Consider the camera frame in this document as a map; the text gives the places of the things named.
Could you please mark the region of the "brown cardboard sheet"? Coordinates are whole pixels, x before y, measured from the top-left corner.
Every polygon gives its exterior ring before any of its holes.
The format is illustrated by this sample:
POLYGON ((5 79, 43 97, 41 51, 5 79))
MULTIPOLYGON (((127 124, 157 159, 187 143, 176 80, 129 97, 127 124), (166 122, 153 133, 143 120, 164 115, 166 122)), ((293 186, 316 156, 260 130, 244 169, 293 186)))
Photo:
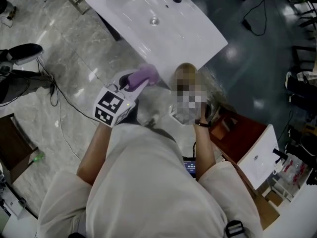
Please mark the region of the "brown cardboard sheet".
POLYGON ((265 181, 258 189, 254 197, 263 230, 268 228, 280 216, 276 208, 281 205, 283 199, 265 181))

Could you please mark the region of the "person's right forearm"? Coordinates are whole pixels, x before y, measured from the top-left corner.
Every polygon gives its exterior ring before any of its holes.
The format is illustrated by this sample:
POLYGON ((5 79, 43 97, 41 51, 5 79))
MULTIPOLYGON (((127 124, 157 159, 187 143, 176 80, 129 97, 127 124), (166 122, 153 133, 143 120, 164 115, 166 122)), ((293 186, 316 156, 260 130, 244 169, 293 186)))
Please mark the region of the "person's right forearm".
POLYGON ((196 136, 196 180, 216 164, 213 144, 210 140, 209 129, 206 126, 194 124, 196 136))

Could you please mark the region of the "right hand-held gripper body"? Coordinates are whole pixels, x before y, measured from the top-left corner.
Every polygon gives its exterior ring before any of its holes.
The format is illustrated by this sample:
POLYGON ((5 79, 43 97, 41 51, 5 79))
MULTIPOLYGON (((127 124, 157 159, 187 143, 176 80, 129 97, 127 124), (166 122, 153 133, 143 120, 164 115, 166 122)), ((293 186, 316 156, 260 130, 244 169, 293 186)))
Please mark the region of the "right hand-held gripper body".
POLYGON ((192 125, 201 119, 202 103, 205 103, 205 119, 211 123, 213 104, 203 96, 178 96, 177 102, 170 107, 170 116, 181 125, 192 125))

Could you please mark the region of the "person's left forearm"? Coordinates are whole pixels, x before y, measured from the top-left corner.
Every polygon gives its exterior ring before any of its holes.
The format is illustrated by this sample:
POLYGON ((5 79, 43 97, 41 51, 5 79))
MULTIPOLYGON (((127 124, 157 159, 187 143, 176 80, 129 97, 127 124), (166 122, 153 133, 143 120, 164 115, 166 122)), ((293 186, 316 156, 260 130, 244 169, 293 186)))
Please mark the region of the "person's left forearm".
POLYGON ((105 160, 112 128, 99 123, 89 147, 78 167, 76 175, 93 185, 105 160))

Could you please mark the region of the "purple cloth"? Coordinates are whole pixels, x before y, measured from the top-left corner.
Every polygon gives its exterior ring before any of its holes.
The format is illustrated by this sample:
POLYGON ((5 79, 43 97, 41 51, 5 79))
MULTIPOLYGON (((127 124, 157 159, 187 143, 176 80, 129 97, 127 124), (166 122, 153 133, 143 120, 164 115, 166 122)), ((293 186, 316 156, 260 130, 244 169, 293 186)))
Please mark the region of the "purple cloth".
POLYGON ((138 70, 127 77, 128 91, 135 91, 143 82, 148 80, 148 85, 157 84, 160 80, 159 73, 153 64, 141 64, 138 70))

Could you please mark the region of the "dark wooden cabinet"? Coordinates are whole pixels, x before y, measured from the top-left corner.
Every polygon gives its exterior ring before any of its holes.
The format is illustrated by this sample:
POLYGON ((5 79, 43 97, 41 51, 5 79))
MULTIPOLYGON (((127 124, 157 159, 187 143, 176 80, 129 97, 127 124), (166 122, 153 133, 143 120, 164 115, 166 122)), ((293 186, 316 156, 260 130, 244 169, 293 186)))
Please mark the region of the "dark wooden cabinet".
POLYGON ((8 184, 13 184, 31 165, 32 148, 13 113, 0 118, 0 164, 8 184))

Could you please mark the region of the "person's shoe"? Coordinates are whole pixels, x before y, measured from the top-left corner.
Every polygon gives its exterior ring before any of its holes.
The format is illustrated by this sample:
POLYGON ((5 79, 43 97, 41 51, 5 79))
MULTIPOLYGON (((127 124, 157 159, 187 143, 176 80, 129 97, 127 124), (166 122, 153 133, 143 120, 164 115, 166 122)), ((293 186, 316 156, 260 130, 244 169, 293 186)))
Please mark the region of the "person's shoe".
POLYGON ((148 121, 145 123, 145 127, 154 127, 159 119, 159 115, 153 115, 148 121))

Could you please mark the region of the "reddish wooden cabinet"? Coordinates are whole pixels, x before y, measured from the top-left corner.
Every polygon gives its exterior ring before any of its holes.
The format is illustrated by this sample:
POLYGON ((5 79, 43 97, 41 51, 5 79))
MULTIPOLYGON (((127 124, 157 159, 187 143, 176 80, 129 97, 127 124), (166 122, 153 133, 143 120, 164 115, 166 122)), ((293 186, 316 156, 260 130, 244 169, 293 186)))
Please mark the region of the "reddish wooden cabinet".
POLYGON ((224 107, 218 108, 209 128, 212 143, 221 151, 224 159, 234 166, 252 198, 255 198, 258 193, 245 172, 238 167, 238 162, 247 155, 265 129, 265 124, 224 107))

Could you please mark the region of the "small square white sink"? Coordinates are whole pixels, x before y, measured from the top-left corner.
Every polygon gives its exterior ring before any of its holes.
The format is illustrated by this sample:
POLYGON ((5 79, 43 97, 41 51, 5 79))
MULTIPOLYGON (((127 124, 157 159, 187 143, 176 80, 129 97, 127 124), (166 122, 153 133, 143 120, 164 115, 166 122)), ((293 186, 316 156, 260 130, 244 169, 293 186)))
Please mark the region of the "small square white sink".
POLYGON ((279 158, 272 152, 274 148, 279 150, 273 125, 269 124, 250 150, 238 161, 238 167, 253 189, 258 189, 273 174, 275 161, 279 158))

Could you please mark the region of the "clear plastic container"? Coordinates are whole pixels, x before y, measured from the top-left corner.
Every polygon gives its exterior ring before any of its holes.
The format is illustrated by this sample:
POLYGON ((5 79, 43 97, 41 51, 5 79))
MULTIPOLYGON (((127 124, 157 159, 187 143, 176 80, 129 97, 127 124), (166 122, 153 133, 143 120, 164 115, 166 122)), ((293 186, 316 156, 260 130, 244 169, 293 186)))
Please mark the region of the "clear plastic container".
POLYGON ((289 155, 282 170, 273 176, 272 189, 288 201, 292 201, 304 186, 310 173, 311 169, 307 164, 296 156, 289 155))

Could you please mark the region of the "short black faucet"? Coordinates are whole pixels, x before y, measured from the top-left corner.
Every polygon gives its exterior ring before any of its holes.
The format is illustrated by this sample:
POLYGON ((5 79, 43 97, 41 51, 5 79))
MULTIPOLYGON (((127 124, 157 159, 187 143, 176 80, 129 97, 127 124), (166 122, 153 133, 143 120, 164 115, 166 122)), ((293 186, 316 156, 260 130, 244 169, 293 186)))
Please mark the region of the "short black faucet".
POLYGON ((277 155, 279 158, 275 161, 275 163, 277 164, 280 160, 284 160, 287 161, 288 159, 288 155, 277 150, 276 148, 273 149, 272 151, 275 155, 277 155))

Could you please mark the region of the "white cup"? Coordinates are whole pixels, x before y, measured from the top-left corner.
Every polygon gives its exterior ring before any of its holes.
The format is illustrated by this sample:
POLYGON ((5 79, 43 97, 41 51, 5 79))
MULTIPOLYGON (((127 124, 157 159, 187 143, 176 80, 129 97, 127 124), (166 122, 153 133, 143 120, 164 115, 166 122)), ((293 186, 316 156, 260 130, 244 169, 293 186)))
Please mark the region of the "white cup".
POLYGON ((283 169, 283 162, 280 160, 279 162, 277 162, 274 165, 274 169, 273 169, 273 175, 276 175, 277 173, 281 172, 283 169))

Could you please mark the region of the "person's white garment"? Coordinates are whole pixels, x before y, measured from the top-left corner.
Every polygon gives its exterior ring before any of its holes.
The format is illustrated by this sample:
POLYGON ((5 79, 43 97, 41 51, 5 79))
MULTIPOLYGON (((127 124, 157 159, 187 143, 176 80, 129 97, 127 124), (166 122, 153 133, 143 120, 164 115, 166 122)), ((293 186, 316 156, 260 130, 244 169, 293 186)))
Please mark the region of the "person's white garment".
POLYGON ((39 238, 226 238, 239 220, 246 238, 262 238, 255 203, 234 166, 216 162, 199 180, 178 145, 130 138, 112 128, 106 160, 89 185, 55 175, 38 217, 39 238))

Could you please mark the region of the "black sink stand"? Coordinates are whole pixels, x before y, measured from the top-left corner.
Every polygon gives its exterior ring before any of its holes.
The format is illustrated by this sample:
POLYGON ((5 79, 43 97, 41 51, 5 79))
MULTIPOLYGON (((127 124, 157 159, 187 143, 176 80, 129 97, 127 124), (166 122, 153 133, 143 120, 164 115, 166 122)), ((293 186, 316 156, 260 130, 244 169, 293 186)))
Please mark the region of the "black sink stand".
POLYGON ((105 27, 108 30, 108 32, 114 38, 114 40, 116 42, 120 41, 122 39, 121 35, 104 18, 102 18, 98 13, 97 13, 97 15, 101 19, 102 23, 105 25, 105 27))

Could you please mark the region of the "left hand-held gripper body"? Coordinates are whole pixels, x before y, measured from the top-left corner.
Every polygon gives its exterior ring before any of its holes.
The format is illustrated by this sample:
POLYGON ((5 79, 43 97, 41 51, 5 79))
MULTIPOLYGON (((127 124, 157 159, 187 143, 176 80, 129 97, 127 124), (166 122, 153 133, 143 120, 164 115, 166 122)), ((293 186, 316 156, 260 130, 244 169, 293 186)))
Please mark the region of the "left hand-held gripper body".
POLYGON ((94 103, 94 118, 99 122, 114 127, 126 118, 135 107, 136 89, 129 86, 120 89, 111 83, 103 87, 94 103))

